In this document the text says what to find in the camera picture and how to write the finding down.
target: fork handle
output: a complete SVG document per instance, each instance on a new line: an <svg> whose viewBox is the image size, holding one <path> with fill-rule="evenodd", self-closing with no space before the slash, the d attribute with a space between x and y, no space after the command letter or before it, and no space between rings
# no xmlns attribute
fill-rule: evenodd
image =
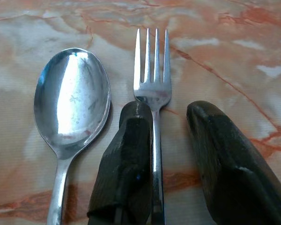
<svg viewBox="0 0 281 225"><path fill-rule="evenodd" d="M159 110L152 111L152 225L165 225L163 205L163 161L161 154L161 135Z"/></svg>

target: cutlery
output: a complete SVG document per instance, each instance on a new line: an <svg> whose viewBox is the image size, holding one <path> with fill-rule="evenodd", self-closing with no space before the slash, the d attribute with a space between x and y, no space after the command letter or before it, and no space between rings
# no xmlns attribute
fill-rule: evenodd
<svg viewBox="0 0 281 225"><path fill-rule="evenodd" d="M187 107L207 208L219 225L281 225L281 183L250 140L206 101Z"/></svg>
<svg viewBox="0 0 281 225"><path fill-rule="evenodd" d="M151 209L153 120L142 102L126 104L104 152L89 201L89 225L145 224Z"/></svg>
<svg viewBox="0 0 281 225"><path fill-rule="evenodd" d="M150 74L150 30L147 29L146 59L144 82L141 81L141 43L140 29L137 30L135 61L134 61L134 96L137 100L146 103L153 116L152 140L152 211L151 222L154 225L165 224L163 200L163 167L160 135L160 109L171 99L172 89L170 81L170 48L169 35L165 31L163 76L159 73L159 36L158 29L155 35L154 77Z"/></svg>
<svg viewBox="0 0 281 225"><path fill-rule="evenodd" d="M57 157L47 225L60 225L68 169L101 132L109 114L107 74L92 53L70 48L44 67L34 97L34 116L42 138Z"/></svg>

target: pink marble veining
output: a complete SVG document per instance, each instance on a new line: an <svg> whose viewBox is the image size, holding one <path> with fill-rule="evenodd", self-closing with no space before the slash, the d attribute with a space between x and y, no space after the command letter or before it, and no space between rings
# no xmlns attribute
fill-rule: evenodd
<svg viewBox="0 0 281 225"><path fill-rule="evenodd" d="M102 153L133 100L138 27L143 56L146 27L170 33L173 96L161 113L168 224L213 224L186 129L192 101L221 108L281 181L281 0L0 0L0 225L45 224L56 160L34 124L33 97L44 65L70 47L100 59L113 103L111 122L69 175L65 223L86 224Z"/></svg>

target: spoon bowl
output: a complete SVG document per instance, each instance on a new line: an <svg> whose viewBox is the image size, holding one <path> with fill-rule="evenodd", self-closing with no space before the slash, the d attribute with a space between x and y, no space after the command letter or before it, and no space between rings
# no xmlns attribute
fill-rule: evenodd
<svg viewBox="0 0 281 225"><path fill-rule="evenodd" d="M69 166L102 131L110 103L108 77L94 54L66 49L44 67L34 98L35 122L58 159L48 225L61 224Z"/></svg>

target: silverware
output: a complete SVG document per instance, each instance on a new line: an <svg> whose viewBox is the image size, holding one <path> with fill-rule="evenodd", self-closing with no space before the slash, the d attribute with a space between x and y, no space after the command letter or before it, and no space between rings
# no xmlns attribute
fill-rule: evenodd
<svg viewBox="0 0 281 225"><path fill-rule="evenodd" d="M151 109L153 116L153 143L152 143L152 224L165 224L163 205L163 167L160 137L160 109L168 104L172 95L170 81L170 48L169 35L165 31L163 79L159 73L159 36L156 29L155 36L155 63L154 78L150 75L150 30L147 29L146 61L144 82L141 82L141 43L140 29L137 30L135 61L134 61L134 96L137 100L145 102Z"/></svg>
<svg viewBox="0 0 281 225"><path fill-rule="evenodd" d="M43 69L34 97L35 122L58 160L47 225L61 224L69 166L101 132L110 102L107 74L92 53L66 49Z"/></svg>

